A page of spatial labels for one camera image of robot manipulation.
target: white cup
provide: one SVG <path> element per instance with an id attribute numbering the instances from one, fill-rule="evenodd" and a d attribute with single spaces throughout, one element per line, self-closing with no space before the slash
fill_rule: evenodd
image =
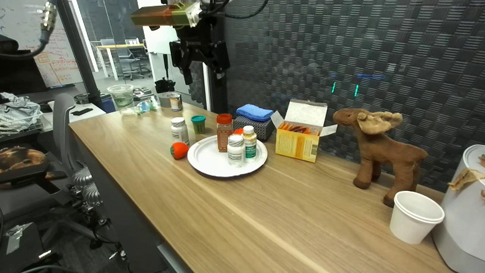
<path id="1" fill-rule="evenodd" d="M 435 201 L 420 193 L 403 190 L 394 196 L 391 232 L 409 244 L 419 244 L 445 218 L 445 212 Z"/>

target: wire basket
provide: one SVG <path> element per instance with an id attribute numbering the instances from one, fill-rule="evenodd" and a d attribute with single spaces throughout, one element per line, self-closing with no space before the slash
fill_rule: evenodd
<path id="1" fill-rule="evenodd" d="M 42 129 L 42 113 L 15 120 L 6 120 L 6 118 L 0 116 L 0 139 L 19 133 L 42 131 Z"/>

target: red jar lid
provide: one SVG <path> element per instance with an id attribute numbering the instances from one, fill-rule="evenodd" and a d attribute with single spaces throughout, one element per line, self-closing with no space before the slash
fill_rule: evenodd
<path id="1" fill-rule="evenodd" d="M 219 114 L 217 115 L 217 123 L 218 124 L 229 124 L 232 122 L 232 115 L 231 114 Z"/>

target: brown plush moose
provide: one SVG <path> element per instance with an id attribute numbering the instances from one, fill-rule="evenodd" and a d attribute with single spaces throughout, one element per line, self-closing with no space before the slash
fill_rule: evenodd
<path id="1" fill-rule="evenodd" d="M 381 175 L 381 164 L 391 163 L 394 185 L 383 203 L 394 206 L 394 195 L 401 190 L 416 190 L 420 179 L 420 162 L 428 153 L 413 145 L 397 142 L 384 133 L 403 120 L 400 113 L 374 112 L 365 109 L 342 109 L 333 115 L 340 125 L 353 126 L 360 149 L 360 168 L 354 185 L 366 189 Z"/>

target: cardboard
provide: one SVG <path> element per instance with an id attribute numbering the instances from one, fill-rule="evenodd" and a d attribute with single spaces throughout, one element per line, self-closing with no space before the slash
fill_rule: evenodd
<path id="1" fill-rule="evenodd" d="M 292 99 L 286 117 L 276 111 L 271 121 L 276 127 L 276 154 L 285 155 L 315 163 L 320 137 L 336 132 L 337 125 L 324 127 L 328 106 L 326 103 Z M 281 128 L 284 124 L 306 127 L 304 134 Z"/>

